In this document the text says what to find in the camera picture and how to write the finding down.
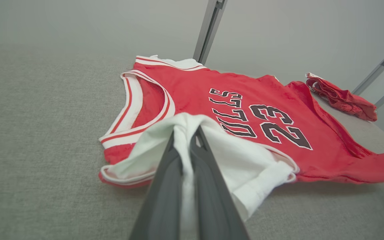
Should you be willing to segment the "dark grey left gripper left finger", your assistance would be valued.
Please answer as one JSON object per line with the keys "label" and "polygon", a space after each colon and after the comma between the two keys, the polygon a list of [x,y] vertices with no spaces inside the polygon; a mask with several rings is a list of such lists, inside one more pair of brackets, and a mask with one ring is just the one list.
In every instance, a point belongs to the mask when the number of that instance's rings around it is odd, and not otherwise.
{"label": "dark grey left gripper left finger", "polygon": [[129,240],[179,240],[183,166],[170,135]]}

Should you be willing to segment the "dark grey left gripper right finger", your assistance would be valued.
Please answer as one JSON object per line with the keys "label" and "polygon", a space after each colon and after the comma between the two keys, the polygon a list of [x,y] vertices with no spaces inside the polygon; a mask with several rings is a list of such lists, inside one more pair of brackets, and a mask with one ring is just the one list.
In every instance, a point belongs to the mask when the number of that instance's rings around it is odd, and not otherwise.
{"label": "dark grey left gripper right finger", "polygon": [[250,240],[201,127],[191,139],[190,158],[199,240]]}

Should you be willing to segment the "red basketball jersey number 23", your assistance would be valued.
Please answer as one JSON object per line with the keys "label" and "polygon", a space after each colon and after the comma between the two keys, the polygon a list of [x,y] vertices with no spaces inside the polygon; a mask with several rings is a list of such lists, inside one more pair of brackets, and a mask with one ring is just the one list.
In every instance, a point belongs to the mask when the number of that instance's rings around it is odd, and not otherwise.
{"label": "red basketball jersey number 23", "polygon": [[358,144],[306,83],[210,70],[195,59],[137,56],[120,75],[126,103],[100,138],[102,182],[151,185],[174,133],[183,166],[180,233],[198,232],[191,139],[201,127],[243,222],[297,181],[384,182],[384,153]]}

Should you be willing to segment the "red shorts with white trim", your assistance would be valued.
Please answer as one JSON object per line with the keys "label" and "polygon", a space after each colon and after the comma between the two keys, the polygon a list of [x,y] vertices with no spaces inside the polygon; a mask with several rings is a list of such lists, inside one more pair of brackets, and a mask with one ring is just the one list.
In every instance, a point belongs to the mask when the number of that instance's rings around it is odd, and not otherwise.
{"label": "red shorts with white trim", "polygon": [[332,108],[362,120],[375,122],[378,120],[376,106],[364,98],[342,90],[331,82],[310,72],[305,74],[306,85],[310,90],[325,99]]}

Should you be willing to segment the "grey partition post with feet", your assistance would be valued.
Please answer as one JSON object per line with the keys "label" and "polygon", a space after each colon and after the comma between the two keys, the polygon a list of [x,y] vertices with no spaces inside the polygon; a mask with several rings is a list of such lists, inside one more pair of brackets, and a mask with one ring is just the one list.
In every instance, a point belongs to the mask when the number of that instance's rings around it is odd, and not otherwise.
{"label": "grey partition post with feet", "polygon": [[205,64],[228,0],[208,0],[193,59]]}

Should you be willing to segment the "grey partition end post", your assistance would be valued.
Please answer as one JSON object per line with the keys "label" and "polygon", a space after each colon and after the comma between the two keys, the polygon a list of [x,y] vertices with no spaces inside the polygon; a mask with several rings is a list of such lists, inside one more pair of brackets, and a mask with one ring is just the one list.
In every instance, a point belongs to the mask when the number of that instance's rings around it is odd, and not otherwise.
{"label": "grey partition end post", "polygon": [[383,60],[371,71],[371,73],[352,91],[355,95],[363,93],[384,71]]}

